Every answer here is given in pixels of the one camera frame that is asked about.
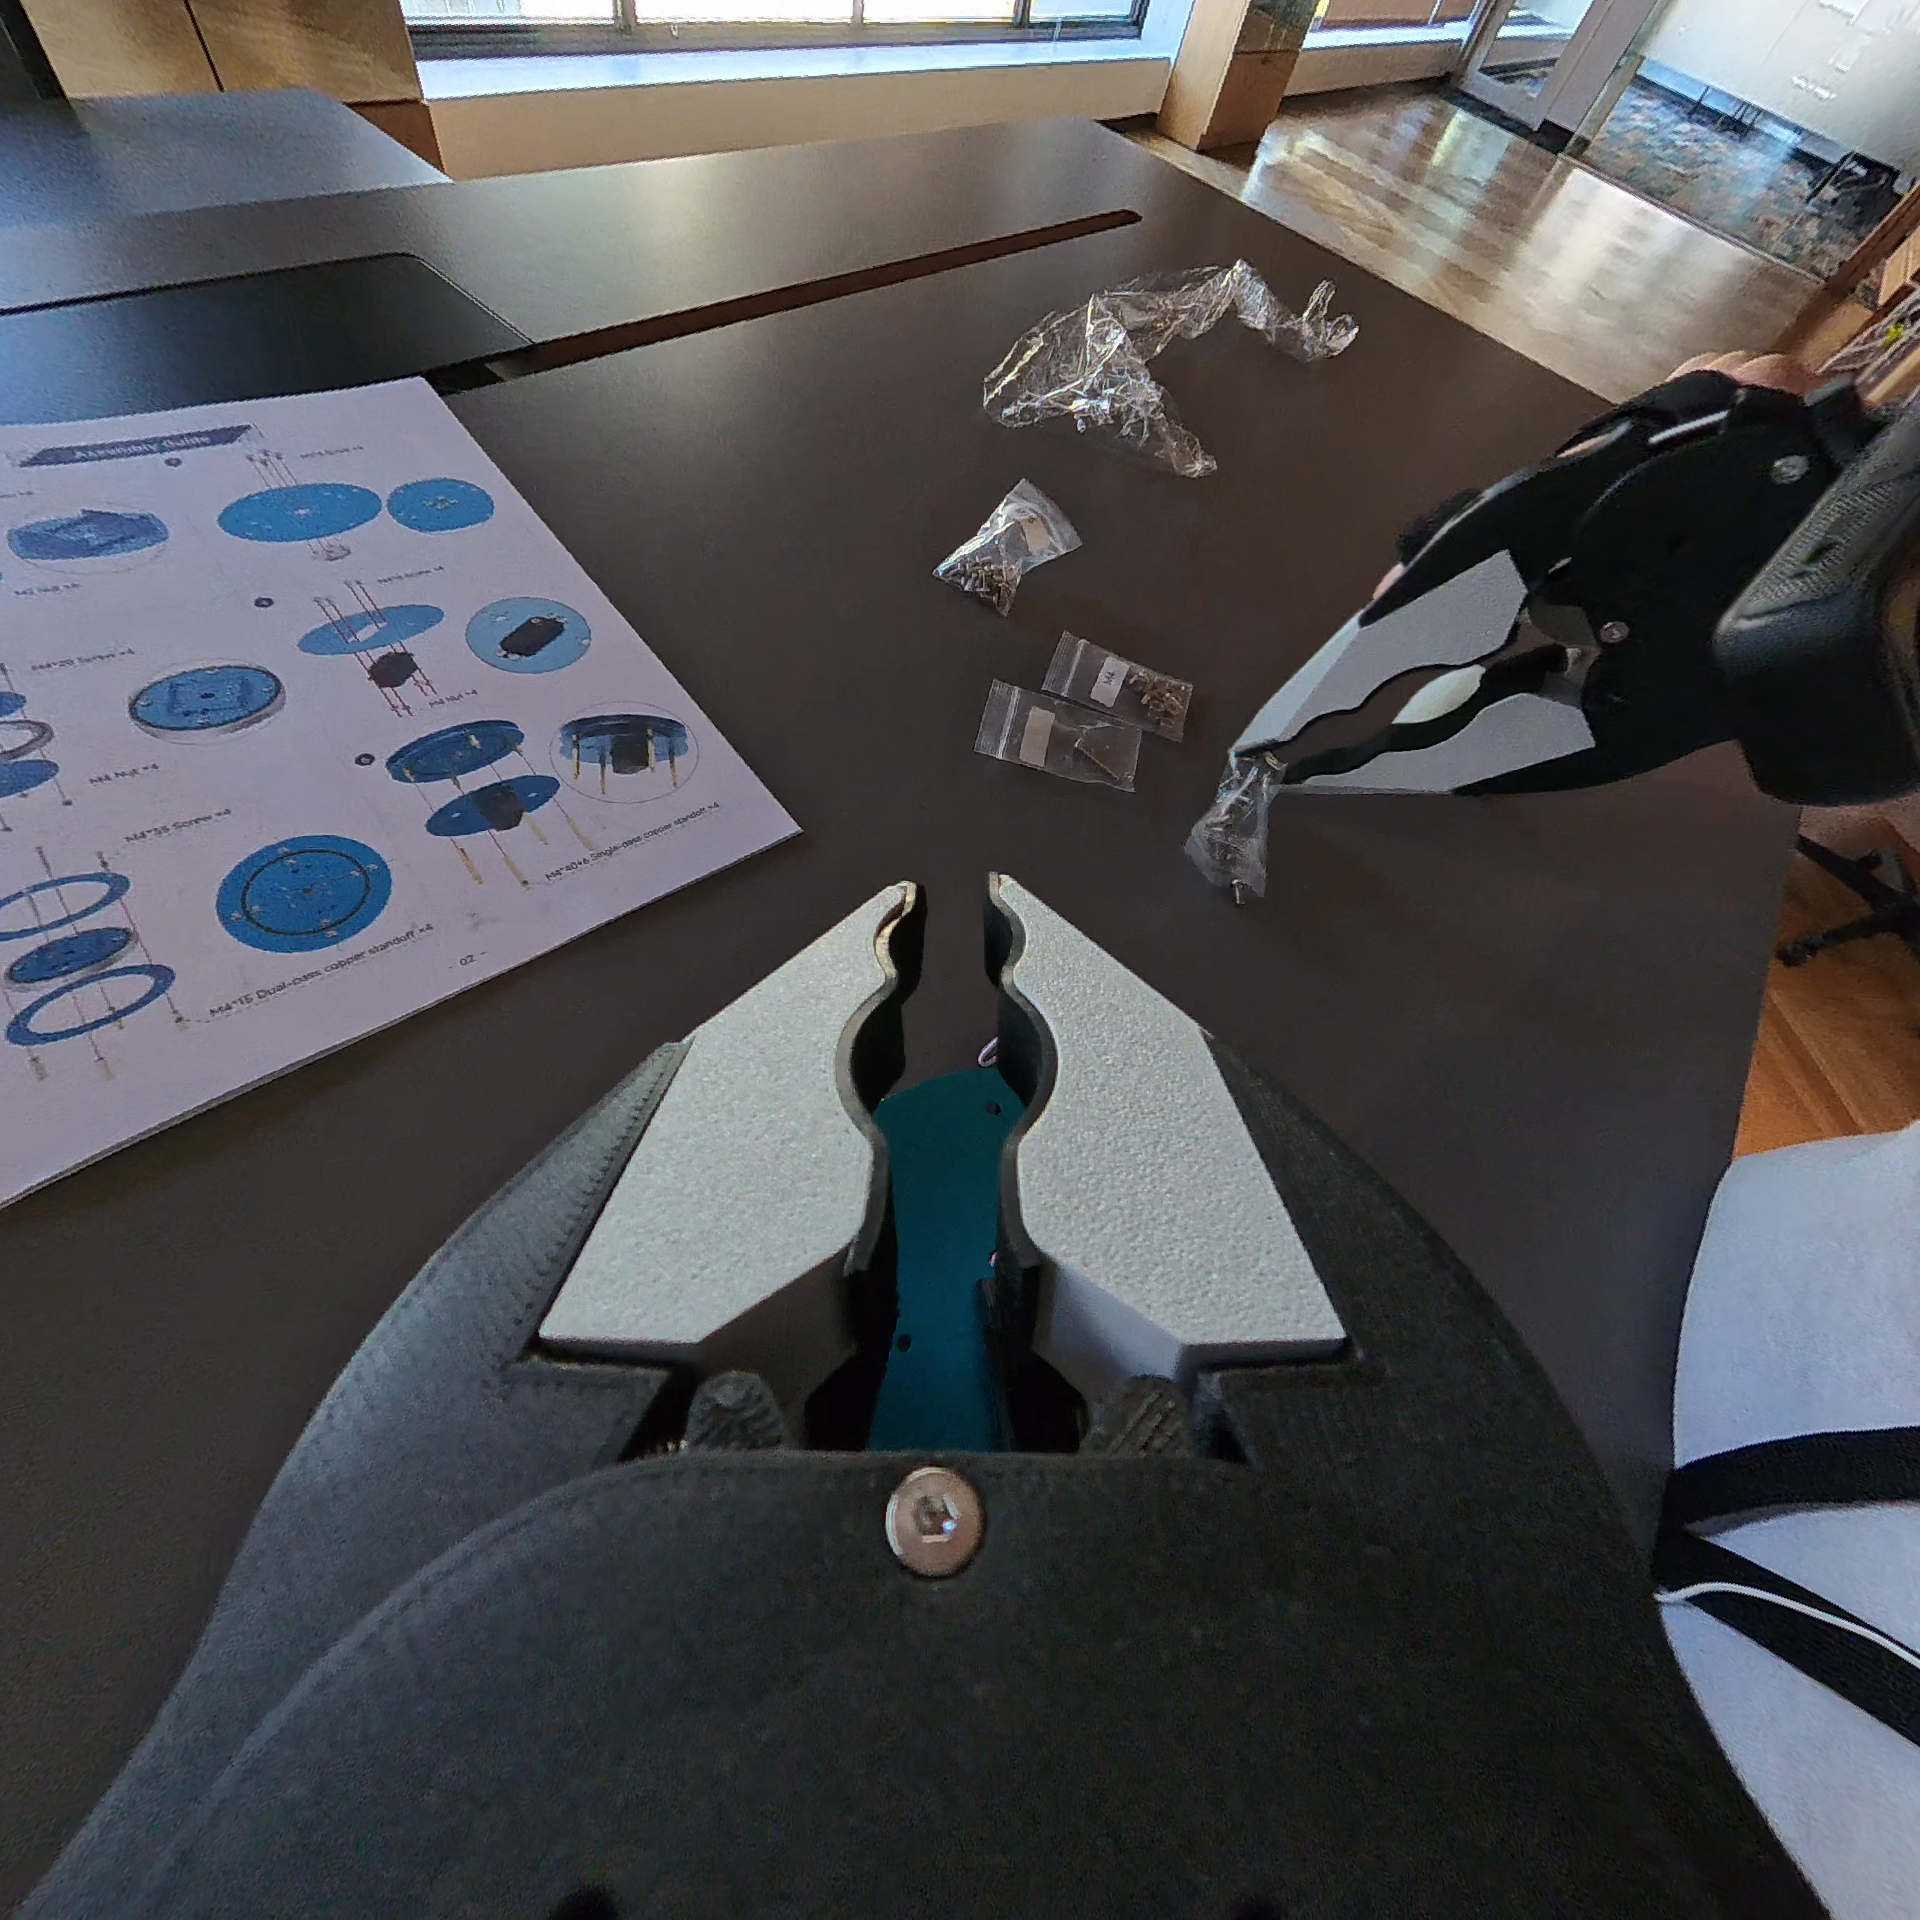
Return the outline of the clear bag of nuts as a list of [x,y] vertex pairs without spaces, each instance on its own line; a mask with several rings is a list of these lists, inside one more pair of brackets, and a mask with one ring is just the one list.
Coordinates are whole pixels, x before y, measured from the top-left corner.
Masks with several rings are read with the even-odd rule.
[[1192,707],[1192,682],[1128,661],[1074,632],[1057,640],[1044,691],[1078,707],[1103,707],[1116,720],[1166,741],[1183,741]]

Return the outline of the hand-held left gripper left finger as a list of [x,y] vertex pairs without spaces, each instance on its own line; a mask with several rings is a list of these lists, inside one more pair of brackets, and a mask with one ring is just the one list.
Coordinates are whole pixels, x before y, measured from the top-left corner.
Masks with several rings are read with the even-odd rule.
[[838,1373],[851,1272],[880,1234],[880,1133],[855,1040],[901,994],[897,880],[686,1040],[539,1339],[564,1356],[695,1373]]

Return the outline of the dark grey desk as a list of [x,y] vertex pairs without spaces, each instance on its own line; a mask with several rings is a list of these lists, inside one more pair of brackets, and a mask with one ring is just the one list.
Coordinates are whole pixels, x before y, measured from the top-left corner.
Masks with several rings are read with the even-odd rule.
[[[1280,800],[1251,905],[1183,855],[1394,535],[1604,400],[1099,126],[724,173],[636,168],[648,316],[829,299],[442,404],[796,834],[4,1200],[4,1907],[1819,1916],[1646,1596],[1789,808],[1718,745]],[[1166,345],[1208,476],[985,417],[1044,316],[1234,261],[1356,341]],[[1082,547],[1002,619],[935,568],[1019,480]],[[1133,792],[973,754],[1065,632],[1192,682]],[[989,876],[1204,1027],[1335,1356],[1082,1402],[998,1221],[1002,1453],[867,1448],[876,1107],[998,1069]],[[855,1356],[547,1347],[691,1032],[897,880]]]
[[488,383],[531,337],[417,253],[320,223],[438,181],[307,88],[8,105],[0,417]]

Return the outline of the person's right hand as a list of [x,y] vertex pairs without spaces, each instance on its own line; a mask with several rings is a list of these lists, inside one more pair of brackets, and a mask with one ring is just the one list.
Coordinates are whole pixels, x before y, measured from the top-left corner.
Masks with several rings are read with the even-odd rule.
[[1806,358],[1777,354],[1777,349],[1768,349],[1768,354],[1747,354],[1747,349],[1697,354],[1697,358],[1680,362],[1667,379],[1684,379],[1697,371],[1714,371],[1735,383],[1773,387],[1773,392],[1789,392],[1789,396],[1811,396],[1832,383],[1832,371],[1819,371]]

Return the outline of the clear bag with flat part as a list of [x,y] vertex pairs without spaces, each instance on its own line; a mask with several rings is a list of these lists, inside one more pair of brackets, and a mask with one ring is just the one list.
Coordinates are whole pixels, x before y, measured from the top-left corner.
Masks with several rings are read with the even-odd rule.
[[1116,792],[1137,787],[1141,728],[1061,695],[994,682],[973,754]]

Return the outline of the open instruction booklet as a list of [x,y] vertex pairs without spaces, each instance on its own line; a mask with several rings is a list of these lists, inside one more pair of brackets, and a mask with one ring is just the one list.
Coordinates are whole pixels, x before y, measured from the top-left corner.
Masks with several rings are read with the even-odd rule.
[[421,379],[0,480],[4,1200],[796,834]]

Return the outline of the person's white shirt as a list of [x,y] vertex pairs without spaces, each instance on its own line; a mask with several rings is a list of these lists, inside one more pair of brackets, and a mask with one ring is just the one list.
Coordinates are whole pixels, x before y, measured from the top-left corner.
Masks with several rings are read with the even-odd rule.
[[1916,1916],[1916,1124],[1726,1171],[1688,1284],[1655,1592],[1832,1916]]

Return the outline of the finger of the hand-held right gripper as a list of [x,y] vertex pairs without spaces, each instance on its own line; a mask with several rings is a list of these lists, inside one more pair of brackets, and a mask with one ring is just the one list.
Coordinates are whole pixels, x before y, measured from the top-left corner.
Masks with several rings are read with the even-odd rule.
[[1238,749],[1276,749],[1293,758],[1288,741],[1318,716],[1352,712],[1402,669],[1457,669],[1491,657],[1516,627],[1524,606],[1524,577],[1507,552],[1440,581],[1415,602],[1360,623],[1352,615],[1238,733]]
[[1596,745],[1571,661],[1457,665],[1377,733],[1284,762],[1288,787],[1465,792]]

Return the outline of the blue round metal plate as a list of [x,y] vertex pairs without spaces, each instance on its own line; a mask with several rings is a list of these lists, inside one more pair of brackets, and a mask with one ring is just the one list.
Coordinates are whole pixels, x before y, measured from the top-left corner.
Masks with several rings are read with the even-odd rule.
[[981,1280],[998,1251],[998,1158],[1019,1095],[998,1069],[960,1069],[876,1107],[897,1200],[897,1343],[867,1448],[1002,1453]]

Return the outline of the small clear screw bag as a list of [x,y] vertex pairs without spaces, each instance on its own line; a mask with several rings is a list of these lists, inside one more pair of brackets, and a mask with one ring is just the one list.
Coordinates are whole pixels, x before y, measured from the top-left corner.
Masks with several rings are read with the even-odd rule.
[[1019,480],[985,526],[964,539],[935,577],[981,598],[1002,619],[1015,606],[1019,581],[1082,547],[1069,514],[1032,480]]
[[1187,834],[1196,872],[1234,901],[1267,893],[1267,808],[1280,783],[1284,766],[1272,749],[1229,754],[1208,813]]

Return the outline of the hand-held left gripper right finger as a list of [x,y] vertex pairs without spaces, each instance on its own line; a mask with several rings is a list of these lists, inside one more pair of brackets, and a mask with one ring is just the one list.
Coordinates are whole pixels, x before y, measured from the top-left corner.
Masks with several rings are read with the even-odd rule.
[[1082,1402],[1335,1356],[1347,1331],[1204,1027],[1015,876],[985,880],[985,952],[1023,1103],[998,1171],[1019,1343]]

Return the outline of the crumpled clear plastic wrap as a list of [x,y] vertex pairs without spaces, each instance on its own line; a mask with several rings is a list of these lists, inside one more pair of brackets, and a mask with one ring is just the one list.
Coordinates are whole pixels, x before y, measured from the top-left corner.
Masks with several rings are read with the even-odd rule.
[[1318,282],[1301,312],[1288,307],[1251,261],[1133,278],[1023,333],[985,375],[981,408],[1011,429],[1069,421],[1078,434],[1099,434],[1145,463],[1200,480],[1217,463],[1149,362],[1221,320],[1246,324],[1297,362],[1331,362],[1356,341],[1356,320],[1331,303],[1335,286]]

